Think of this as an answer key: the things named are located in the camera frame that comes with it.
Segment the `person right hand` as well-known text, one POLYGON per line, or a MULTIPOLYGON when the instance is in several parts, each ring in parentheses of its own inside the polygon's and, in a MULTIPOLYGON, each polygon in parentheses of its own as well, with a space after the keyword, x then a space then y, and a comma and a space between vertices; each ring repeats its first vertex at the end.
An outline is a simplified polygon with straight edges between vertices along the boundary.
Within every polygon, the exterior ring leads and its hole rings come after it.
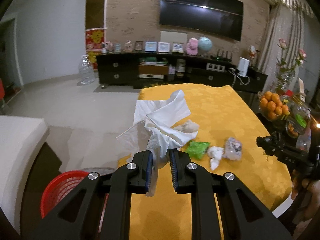
POLYGON ((309 222, 319 209, 319 180, 303 178, 294 170, 291 199, 296 200, 296 198, 302 202, 293 223, 309 222))

